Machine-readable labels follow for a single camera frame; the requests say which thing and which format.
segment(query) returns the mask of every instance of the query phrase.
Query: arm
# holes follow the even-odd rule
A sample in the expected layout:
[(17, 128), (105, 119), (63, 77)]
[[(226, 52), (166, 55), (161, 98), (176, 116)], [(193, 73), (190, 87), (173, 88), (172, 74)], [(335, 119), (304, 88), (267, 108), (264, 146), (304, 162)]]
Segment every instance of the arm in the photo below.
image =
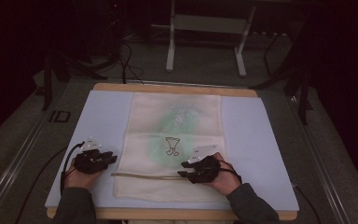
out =
[(95, 206), (89, 192), (102, 172), (86, 175), (71, 166), (66, 172), (64, 190), (52, 223), (96, 223)]
[[(221, 168), (232, 170), (232, 167), (224, 162), (220, 153), (216, 153), (214, 156), (220, 161)], [(276, 211), (255, 194), (250, 184), (242, 184), (234, 174), (219, 172), (213, 182), (204, 185), (226, 196), (231, 209), (240, 221), (244, 223), (279, 223)]]
[(259, 198), (250, 184), (243, 184), (227, 195), (234, 214), (245, 223), (279, 223), (277, 212)]

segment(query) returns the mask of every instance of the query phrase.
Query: sleeve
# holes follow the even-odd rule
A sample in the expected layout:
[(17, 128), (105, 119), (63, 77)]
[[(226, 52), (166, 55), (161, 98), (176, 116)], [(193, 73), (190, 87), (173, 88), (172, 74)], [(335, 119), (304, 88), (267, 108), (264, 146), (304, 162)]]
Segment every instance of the sleeve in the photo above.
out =
[(52, 223), (97, 223), (95, 206), (89, 191), (82, 188), (64, 189)]
[(244, 223), (279, 223), (278, 213), (259, 198), (250, 184), (243, 184), (228, 194), (234, 214)]

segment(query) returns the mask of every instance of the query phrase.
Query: cloth bag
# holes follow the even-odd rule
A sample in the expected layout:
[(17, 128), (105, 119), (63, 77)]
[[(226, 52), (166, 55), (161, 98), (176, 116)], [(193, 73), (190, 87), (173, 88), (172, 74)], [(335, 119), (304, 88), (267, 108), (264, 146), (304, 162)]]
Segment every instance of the cloth bag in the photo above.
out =
[(116, 197), (155, 202), (226, 202), (202, 184), (178, 176), (194, 147), (218, 145), (226, 157), (220, 96), (170, 93), (134, 93), (124, 147), (115, 176)]

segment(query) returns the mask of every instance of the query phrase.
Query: black cable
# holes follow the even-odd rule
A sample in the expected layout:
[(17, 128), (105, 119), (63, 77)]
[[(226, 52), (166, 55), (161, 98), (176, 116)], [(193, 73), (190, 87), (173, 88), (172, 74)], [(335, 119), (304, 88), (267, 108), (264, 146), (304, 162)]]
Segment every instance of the black cable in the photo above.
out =
[(63, 191), (63, 185), (64, 185), (64, 181), (66, 178), (66, 174), (65, 174), (66, 166), (68, 165), (69, 158), (71, 158), (71, 155), (75, 151), (75, 149), (77, 149), (78, 147), (82, 147), (83, 144), (84, 144), (84, 142), (79, 143), (79, 144), (75, 145), (74, 147), (72, 147), (72, 149), (69, 151), (68, 155), (66, 156), (65, 165), (62, 167), (62, 171), (61, 171), (60, 193), (62, 193), (62, 191)]
[(42, 169), (39, 171), (39, 173), (37, 174), (36, 176), (36, 179), (34, 180), (34, 183), (32, 184), (30, 190), (28, 191), (27, 193), (27, 196), (25, 197), (25, 200), (24, 202), (22, 203), (21, 205), (21, 209), (20, 209), (20, 212), (19, 214), (17, 215), (17, 218), (16, 218), (16, 224), (19, 223), (20, 219), (21, 219), (21, 216), (22, 216), (22, 213), (24, 211), (24, 208), (25, 208), (25, 205), (27, 204), (28, 202), (28, 199), (29, 197), (31, 196), (31, 193), (32, 191), (34, 190), (34, 186), (36, 185), (36, 182), (37, 180), (39, 179), (39, 177), (42, 175), (43, 171), (45, 171), (46, 167), (51, 163), (52, 160), (54, 160), (58, 155), (60, 155), (62, 152), (64, 152), (65, 150), (67, 149), (67, 147), (64, 147), (63, 149), (61, 149), (60, 151), (58, 151), (56, 154), (54, 154), (46, 163), (45, 165), (42, 167)]
[(298, 190), (298, 192), (303, 196), (303, 198), (307, 201), (307, 203), (310, 205), (310, 208), (312, 209), (313, 213), (316, 216), (316, 219), (318, 220), (319, 224), (322, 224), (321, 218), (318, 215), (318, 212), (316, 211), (315, 207), (313, 206), (313, 204), (310, 202), (310, 200), (307, 198), (307, 196), (305, 196), (304, 192), (295, 184), (293, 183), (292, 180), (290, 180), (290, 182), (295, 186), (295, 189)]

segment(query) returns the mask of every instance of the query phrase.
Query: drawing on fabric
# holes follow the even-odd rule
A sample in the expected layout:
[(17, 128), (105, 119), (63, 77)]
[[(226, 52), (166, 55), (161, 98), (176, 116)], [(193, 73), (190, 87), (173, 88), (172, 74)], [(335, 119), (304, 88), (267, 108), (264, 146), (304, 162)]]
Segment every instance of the drawing on fabric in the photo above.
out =
[(201, 115), (189, 103), (171, 103), (165, 108), (166, 112), (150, 135), (150, 157), (159, 164), (181, 167), (181, 162), (188, 160), (192, 153)]
[(180, 142), (180, 139), (174, 137), (166, 137), (165, 140), (167, 140), (168, 144), (170, 145), (170, 150), (166, 151), (167, 155), (179, 155), (179, 152), (176, 151), (176, 145)]

